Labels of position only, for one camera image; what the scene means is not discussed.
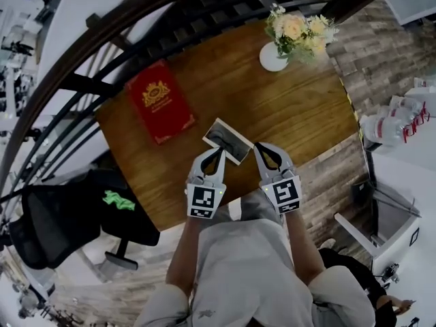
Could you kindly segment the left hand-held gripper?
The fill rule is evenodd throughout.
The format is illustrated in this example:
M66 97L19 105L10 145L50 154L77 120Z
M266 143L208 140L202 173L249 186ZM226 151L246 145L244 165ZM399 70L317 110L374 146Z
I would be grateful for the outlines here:
M204 151L194 159L185 189L188 217L212 219L215 216L226 191L222 183L225 159L225 151L220 148Z

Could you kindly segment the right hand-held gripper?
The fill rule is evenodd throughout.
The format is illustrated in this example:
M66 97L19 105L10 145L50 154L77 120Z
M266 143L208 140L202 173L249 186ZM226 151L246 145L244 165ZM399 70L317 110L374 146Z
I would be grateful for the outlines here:
M300 177L294 174L293 162L286 151L267 142L256 142L253 147L260 177L260 186L279 215L300 208L302 190Z

